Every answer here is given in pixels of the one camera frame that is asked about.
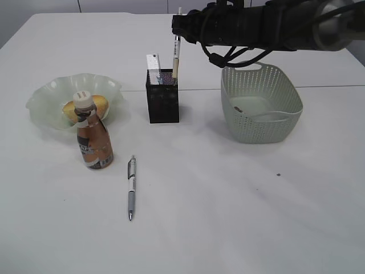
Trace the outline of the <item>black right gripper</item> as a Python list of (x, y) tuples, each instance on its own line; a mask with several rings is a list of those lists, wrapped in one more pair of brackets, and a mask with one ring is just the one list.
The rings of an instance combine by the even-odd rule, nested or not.
[(235, 46), (234, 26), (237, 15), (235, 2), (210, 2), (202, 10), (172, 18), (172, 33), (188, 43), (207, 46)]

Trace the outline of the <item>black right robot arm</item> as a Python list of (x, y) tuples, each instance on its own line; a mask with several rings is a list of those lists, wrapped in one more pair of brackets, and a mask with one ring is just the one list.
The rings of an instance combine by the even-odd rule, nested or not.
[(206, 46), (339, 51), (364, 39), (364, 1), (268, 1), (254, 7), (218, 1), (174, 15), (172, 32)]

